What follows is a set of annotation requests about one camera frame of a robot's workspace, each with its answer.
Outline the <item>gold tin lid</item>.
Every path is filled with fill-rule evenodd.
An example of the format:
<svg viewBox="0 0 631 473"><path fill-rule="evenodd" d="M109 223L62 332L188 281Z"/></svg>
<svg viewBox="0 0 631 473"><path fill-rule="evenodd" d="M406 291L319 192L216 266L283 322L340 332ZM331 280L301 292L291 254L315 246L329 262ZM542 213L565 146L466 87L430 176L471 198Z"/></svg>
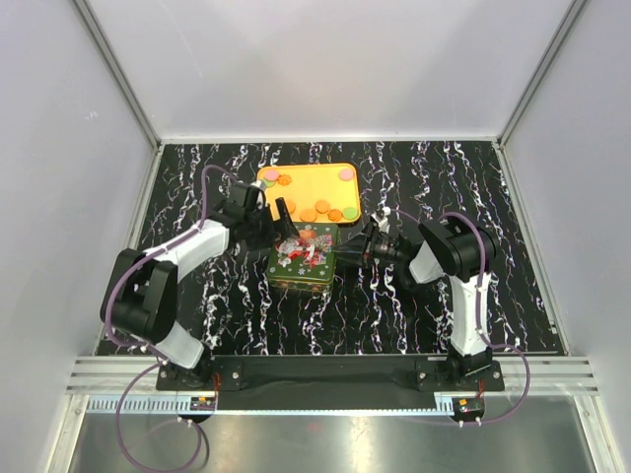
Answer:
<svg viewBox="0 0 631 473"><path fill-rule="evenodd" d="M332 248L337 244L339 228L334 224L297 223L298 235L277 242L271 249L267 269L315 268L335 272Z"/></svg>

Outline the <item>orange swirl cookie upper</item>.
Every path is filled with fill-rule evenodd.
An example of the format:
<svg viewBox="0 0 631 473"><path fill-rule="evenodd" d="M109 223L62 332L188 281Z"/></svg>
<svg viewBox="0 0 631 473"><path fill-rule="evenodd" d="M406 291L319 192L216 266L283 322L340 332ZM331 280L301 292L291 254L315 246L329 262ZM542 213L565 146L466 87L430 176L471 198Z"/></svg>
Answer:
<svg viewBox="0 0 631 473"><path fill-rule="evenodd" d="M292 183L292 178L288 174L282 174L278 177L277 183L282 186L287 186Z"/></svg>

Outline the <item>small round dotted biscuit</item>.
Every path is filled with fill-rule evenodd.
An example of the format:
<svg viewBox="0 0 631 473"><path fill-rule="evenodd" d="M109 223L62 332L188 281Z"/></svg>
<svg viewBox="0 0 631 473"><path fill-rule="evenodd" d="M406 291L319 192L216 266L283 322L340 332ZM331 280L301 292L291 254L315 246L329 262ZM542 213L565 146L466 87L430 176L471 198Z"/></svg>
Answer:
<svg viewBox="0 0 631 473"><path fill-rule="evenodd" d="M317 212L315 209L305 209L301 212L300 218L304 222L314 222L317 219Z"/></svg>

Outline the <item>plain orange macaron cookie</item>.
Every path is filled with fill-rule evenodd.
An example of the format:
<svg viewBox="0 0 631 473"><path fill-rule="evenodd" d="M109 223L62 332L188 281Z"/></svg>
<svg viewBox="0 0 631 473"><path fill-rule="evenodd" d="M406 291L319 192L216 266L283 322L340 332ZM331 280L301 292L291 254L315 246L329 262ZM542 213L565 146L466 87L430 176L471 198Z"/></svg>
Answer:
<svg viewBox="0 0 631 473"><path fill-rule="evenodd" d="M315 208L319 213L325 214L329 211L330 205L325 200L319 200L315 203Z"/></svg>

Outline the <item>orange swirl cookie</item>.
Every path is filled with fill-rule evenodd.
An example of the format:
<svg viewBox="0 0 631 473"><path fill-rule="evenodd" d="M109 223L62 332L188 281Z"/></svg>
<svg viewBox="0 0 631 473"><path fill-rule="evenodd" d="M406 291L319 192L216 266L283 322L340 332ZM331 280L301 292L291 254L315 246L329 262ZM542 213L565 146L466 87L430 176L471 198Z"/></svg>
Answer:
<svg viewBox="0 0 631 473"><path fill-rule="evenodd" d="M338 222L341 220L342 218L342 214L339 210L337 209L332 209L328 212L327 217L330 221L332 222Z"/></svg>
<svg viewBox="0 0 631 473"><path fill-rule="evenodd" d="M292 183L292 178L288 174L282 174L278 177L277 183L282 186L287 186Z"/></svg>

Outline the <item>green sandwich cookie right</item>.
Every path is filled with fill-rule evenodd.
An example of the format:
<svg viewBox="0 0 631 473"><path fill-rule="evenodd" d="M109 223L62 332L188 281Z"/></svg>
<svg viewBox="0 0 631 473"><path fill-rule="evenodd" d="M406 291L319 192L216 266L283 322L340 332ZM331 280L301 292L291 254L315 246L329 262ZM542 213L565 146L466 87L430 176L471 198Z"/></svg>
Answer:
<svg viewBox="0 0 631 473"><path fill-rule="evenodd" d="M342 211L343 217L348 221L354 221L358 217L358 210L355 207L347 207Z"/></svg>

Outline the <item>yellow plastic tray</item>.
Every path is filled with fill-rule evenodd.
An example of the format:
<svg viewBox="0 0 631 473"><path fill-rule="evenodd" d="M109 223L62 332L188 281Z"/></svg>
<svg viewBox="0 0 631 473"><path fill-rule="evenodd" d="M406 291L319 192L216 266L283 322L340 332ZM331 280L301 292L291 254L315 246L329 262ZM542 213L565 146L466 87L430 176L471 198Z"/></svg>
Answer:
<svg viewBox="0 0 631 473"><path fill-rule="evenodd" d="M279 173L279 176L282 174L288 174L292 178L292 183L290 185L279 185L277 183L277 178L274 186L269 188L266 187L266 200L269 203L272 218L274 220L279 218L275 204L275 199L278 197L283 197L286 204L288 202L293 202L296 205L296 210L293 214L291 214L291 218L297 223L332 223L336 225L345 225L353 224L361 218L362 210L358 172L353 165L341 163L265 167L257 173L257 179L263 182L265 173L272 169L276 170ZM354 177L351 180L341 180L338 177L338 174L342 169L353 170ZM329 211L325 214L316 211L317 219L314 222L302 221L300 218L301 212L310 208L316 210L316 202L319 200L325 200L329 203L329 211L337 209L341 212L341 214L345 208L355 207L358 210L358 217L354 221L348 221L342 214L340 221L332 222L327 217Z"/></svg>

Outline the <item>pink sandwich cookie left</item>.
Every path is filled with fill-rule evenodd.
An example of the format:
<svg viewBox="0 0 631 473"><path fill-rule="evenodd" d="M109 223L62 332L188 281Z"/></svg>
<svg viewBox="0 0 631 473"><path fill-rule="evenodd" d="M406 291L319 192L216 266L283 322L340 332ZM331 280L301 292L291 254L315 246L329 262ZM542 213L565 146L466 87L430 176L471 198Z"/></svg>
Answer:
<svg viewBox="0 0 631 473"><path fill-rule="evenodd" d="M274 169L272 169L272 170L268 170L268 171L265 173L265 178L266 178L267 180L272 180L272 181L274 181L274 180L276 180L276 179L278 178L278 176L279 176L279 173L278 173L276 170L274 170Z"/></svg>

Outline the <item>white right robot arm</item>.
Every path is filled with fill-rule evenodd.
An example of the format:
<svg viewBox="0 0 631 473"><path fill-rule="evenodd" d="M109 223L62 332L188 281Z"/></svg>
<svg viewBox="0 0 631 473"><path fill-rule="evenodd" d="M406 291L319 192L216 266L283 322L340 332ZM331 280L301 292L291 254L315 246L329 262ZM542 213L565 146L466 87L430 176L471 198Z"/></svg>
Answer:
<svg viewBox="0 0 631 473"><path fill-rule="evenodd" d="M418 225L422 241L387 232L387 219L377 215L358 234L332 248L344 263L367 267L391 264L408 290L447 277L453 303L453 329L442 372L453 387L469 390L492 364L487 328L487 301L492 265L500 243L468 216L447 212Z"/></svg>

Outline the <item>orange swirl cookie lower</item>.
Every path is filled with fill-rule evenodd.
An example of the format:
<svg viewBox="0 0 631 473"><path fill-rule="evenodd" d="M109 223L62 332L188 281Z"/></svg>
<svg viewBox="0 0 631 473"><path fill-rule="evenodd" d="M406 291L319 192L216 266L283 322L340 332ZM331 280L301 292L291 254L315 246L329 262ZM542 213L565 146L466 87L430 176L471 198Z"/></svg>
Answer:
<svg viewBox="0 0 631 473"><path fill-rule="evenodd" d="M342 218L342 214L339 210L337 209L332 209L328 212L327 217L330 221L332 222L338 222L341 220Z"/></svg>

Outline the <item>pink sandwich cookie right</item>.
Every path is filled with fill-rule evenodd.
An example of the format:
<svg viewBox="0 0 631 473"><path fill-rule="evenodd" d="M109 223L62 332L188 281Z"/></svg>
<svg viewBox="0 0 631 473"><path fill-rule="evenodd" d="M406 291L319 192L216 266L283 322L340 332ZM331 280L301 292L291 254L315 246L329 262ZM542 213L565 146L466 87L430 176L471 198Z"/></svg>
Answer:
<svg viewBox="0 0 631 473"><path fill-rule="evenodd" d="M351 169L342 169L339 172L338 177L341 180L351 180L354 177L354 171Z"/></svg>

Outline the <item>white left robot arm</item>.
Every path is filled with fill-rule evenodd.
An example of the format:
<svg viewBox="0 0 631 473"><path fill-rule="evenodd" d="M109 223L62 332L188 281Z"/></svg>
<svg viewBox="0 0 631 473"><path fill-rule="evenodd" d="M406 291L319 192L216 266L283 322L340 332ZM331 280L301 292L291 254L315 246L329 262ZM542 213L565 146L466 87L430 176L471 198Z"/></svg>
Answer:
<svg viewBox="0 0 631 473"><path fill-rule="evenodd" d="M209 349L177 321L179 283L236 243L249 251L270 249L298 234L284 198L270 204L262 182L236 182L217 205L204 200L199 220L183 234L117 255L101 307L107 337L118 346L126 344L118 332L134 338L178 366L187 387L205 388L213 376Z"/></svg>

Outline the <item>green decorated cookie tin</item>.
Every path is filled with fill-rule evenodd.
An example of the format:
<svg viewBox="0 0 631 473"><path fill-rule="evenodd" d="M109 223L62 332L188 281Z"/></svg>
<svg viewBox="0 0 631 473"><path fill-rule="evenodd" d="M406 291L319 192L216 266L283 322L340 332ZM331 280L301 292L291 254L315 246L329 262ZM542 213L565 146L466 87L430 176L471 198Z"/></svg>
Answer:
<svg viewBox="0 0 631 473"><path fill-rule="evenodd" d="M333 272L326 268L270 268L266 277L272 287L311 293L328 292L334 280Z"/></svg>

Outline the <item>pink sandwich cookie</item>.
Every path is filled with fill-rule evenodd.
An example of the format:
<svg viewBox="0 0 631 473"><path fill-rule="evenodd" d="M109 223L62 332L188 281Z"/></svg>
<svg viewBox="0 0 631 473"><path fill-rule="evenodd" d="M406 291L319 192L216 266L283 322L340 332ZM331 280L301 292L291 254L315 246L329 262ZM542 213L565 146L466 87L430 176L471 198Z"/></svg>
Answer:
<svg viewBox="0 0 631 473"><path fill-rule="evenodd" d="M351 169L342 169L339 172L338 177L341 180L351 180L354 177L354 171Z"/></svg>
<svg viewBox="0 0 631 473"><path fill-rule="evenodd" d="M279 173L278 173L276 170L274 170L274 169L272 169L272 170L268 170L268 171L265 173L265 178L266 178L267 180L272 180L272 181L274 181L274 180L276 180L276 179L278 178L278 176L279 176Z"/></svg>

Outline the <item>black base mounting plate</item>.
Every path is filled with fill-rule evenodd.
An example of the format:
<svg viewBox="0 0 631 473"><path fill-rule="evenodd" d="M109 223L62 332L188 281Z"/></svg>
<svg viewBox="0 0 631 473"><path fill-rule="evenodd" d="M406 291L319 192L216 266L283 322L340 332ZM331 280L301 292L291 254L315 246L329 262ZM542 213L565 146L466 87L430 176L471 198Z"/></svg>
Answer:
<svg viewBox="0 0 631 473"><path fill-rule="evenodd" d="M413 355L216 356L204 375L168 365L159 391L209 392L221 411L408 410L432 408L437 394L499 393L500 365L451 378L443 357Z"/></svg>

